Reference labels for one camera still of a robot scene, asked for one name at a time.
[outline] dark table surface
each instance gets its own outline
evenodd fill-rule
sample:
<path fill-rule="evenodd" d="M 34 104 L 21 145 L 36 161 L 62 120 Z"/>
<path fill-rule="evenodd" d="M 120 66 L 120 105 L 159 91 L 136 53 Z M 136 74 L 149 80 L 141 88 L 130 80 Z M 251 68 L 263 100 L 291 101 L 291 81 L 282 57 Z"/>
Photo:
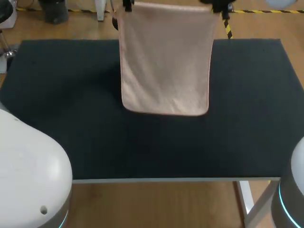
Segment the dark table surface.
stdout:
<path fill-rule="evenodd" d="M 0 100 L 64 147 L 76 180 L 279 177 L 304 136 L 304 91 L 279 40 L 215 40 L 199 117 L 126 110 L 117 40 L 23 42 Z"/>

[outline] hazard tape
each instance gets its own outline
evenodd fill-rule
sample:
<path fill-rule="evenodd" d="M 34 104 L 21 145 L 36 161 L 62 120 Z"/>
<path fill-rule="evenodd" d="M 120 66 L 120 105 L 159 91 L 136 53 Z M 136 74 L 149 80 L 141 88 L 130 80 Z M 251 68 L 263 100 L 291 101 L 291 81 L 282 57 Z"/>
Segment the hazard tape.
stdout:
<path fill-rule="evenodd" d="M 42 11 L 42 9 L 33 9 L 33 8 L 16 8 L 17 11 L 27 11 L 27 12 L 35 12 Z M 96 13 L 96 10 L 89 9 L 68 9 L 69 12 L 82 12 L 82 13 Z M 234 10 L 230 13 L 304 13 L 304 10 Z"/>
<path fill-rule="evenodd" d="M 230 13 L 304 13 L 304 10 L 234 10 Z"/>
<path fill-rule="evenodd" d="M 17 11 L 26 11 L 26 12 L 35 12 L 42 11 L 42 9 L 33 9 L 33 8 L 16 8 Z M 86 9 L 68 9 L 69 12 L 81 12 L 81 13 L 97 13 L 96 10 L 86 10 Z"/>
<path fill-rule="evenodd" d="M 228 39 L 233 39 L 233 35 L 232 35 L 232 32 L 231 32 L 231 28 L 230 28 L 228 20 L 224 20 L 223 22 L 224 22 L 224 25 L 225 25 L 225 30 L 226 30 Z"/>

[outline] floor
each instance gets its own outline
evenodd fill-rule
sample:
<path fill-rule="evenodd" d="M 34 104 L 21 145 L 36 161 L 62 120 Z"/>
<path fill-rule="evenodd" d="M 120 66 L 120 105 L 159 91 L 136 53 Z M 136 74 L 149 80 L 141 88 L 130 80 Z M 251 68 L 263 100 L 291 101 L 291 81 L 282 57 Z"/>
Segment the floor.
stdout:
<path fill-rule="evenodd" d="M 152 2 L 201 5 L 198 0 L 151 0 Z M 117 5 L 121 0 L 114 0 Z M 27 6 L 30 0 L 19 0 Z M 38 9 L 34 2 L 31 6 Z M 95 10 L 91 0 L 69 0 L 70 9 Z M 271 10 L 263 0 L 237 0 L 236 10 Z M 304 10 L 298 1 L 289 10 Z M 117 31 L 108 14 L 104 22 L 94 13 L 70 13 L 67 23 L 43 22 L 41 12 L 18 12 L 13 29 L 6 29 L 10 44 L 24 39 L 115 39 Z M 281 39 L 301 84 L 304 86 L 304 14 L 234 13 L 229 21 L 233 38 Z M 216 38 L 227 38 L 219 20 Z M 0 86 L 5 75 L 0 75 Z M 254 200 L 267 181 L 251 181 Z M 136 183 L 74 185 L 66 228 L 241 228 L 242 216 L 232 182 Z M 258 226 L 271 228 L 268 215 Z"/>

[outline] black clip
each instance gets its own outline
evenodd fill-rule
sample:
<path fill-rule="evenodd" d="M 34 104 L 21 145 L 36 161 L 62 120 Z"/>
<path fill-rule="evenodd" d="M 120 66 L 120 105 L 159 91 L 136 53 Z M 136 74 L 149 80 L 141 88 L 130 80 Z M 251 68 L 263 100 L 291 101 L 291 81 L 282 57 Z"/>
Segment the black clip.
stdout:
<path fill-rule="evenodd" d="M 132 4 L 134 5 L 134 0 L 123 0 L 123 7 L 126 12 L 132 12 Z"/>

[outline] pink towel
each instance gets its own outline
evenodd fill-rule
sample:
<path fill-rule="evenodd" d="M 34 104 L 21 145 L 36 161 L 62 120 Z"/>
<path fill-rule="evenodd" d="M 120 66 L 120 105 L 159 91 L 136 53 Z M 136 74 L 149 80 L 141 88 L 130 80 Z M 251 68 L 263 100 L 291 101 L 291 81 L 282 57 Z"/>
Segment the pink towel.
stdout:
<path fill-rule="evenodd" d="M 218 15 L 204 7 L 136 2 L 117 11 L 123 105 L 135 112 L 202 115 Z"/>

